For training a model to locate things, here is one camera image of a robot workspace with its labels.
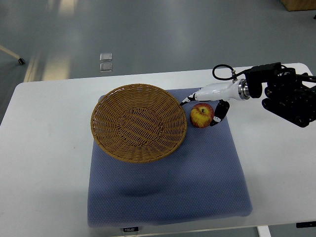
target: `chair leg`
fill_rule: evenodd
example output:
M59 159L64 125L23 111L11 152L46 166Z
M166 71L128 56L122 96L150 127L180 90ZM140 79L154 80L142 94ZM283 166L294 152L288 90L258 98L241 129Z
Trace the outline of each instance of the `chair leg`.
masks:
M2 45L0 45L0 50L2 50L3 52L11 55L12 57L16 58L19 62L19 64L23 65L25 64L25 60L23 58L21 58L19 55L17 55L16 53L12 52L11 50L3 47Z

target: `wicker basket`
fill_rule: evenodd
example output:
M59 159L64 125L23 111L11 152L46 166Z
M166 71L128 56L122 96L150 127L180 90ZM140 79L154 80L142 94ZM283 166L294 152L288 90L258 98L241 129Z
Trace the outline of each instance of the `wicker basket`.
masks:
M187 131L187 119L169 92L131 84L106 94L91 117L91 130L103 151L122 161L148 163L174 152Z

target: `white table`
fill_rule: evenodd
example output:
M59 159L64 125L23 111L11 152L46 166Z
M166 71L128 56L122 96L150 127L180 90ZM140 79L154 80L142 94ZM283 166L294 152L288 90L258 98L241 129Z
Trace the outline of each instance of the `white table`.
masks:
M286 66L310 74L303 64ZM230 70L217 74L229 77ZM122 236L118 228L87 225L90 116L98 98L131 83L177 89L217 82L211 70L201 70L18 85L0 126L0 236ZM142 227L139 236L316 220L316 122L297 127L263 109L261 99L232 99L230 105L227 117L252 213Z

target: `mat label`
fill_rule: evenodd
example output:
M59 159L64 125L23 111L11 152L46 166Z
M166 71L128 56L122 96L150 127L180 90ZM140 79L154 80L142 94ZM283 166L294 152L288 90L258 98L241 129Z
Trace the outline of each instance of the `mat label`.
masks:
M138 231L138 227L123 228L123 232L133 232L133 231Z

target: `basket rim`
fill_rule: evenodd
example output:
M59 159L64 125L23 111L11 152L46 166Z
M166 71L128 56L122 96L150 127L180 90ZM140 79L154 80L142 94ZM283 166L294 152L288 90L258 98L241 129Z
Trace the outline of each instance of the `basket rim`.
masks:
M177 107L180 109L182 117L183 117L183 121L184 121L183 132L182 132L182 136L179 139L179 141L177 142L177 144L172 149L170 149L168 152L166 152L166 153L164 153L164 154L162 154L160 156L157 156L157 157L154 157L154 158L149 158L149 159L136 159L136 160L135 159L124 159L124 158L122 158L120 156L117 156L116 154L113 154L113 153L109 152L107 150L107 148L105 146L103 146L102 143L99 141L99 137L97 136L97 133L95 132L94 126L93 126L93 122L95 121L94 120L94 114L96 113L96 111L99 108L99 106L103 103L103 101L105 99L107 99L110 95L112 95L112 94L114 94L116 92L119 92L123 88L140 87L140 86L149 87L149 88L155 88L158 91L163 92L164 94L166 94L170 99L172 99L173 102L175 102L177 104ZM92 132L92 135L93 135L93 138L94 138L95 142L97 143L97 145L105 153L109 154L110 156L112 156L112 157L114 157L114 158L116 158L118 160L129 162L129 163L149 163L149 162L153 162L153 161L162 159L162 158L170 155L174 151L176 151L180 147L180 145L182 144L182 142L183 142L183 140L184 140L184 138L186 136L188 124L187 124L187 116L186 116L186 113L185 113L183 107L180 106L179 101L170 92L168 92L168 91L166 91L166 90L164 90L164 89L162 89L162 88L160 88L158 86L155 86L155 85L144 84L144 83L134 83L134 84L128 84L128 85L123 85L123 86L117 87L117 88L111 90L110 92L108 92L106 95L104 95L103 98L101 100L99 100L98 103L96 104L96 106L94 107L94 110L93 110L92 115L91 115L90 126L91 126L91 132Z

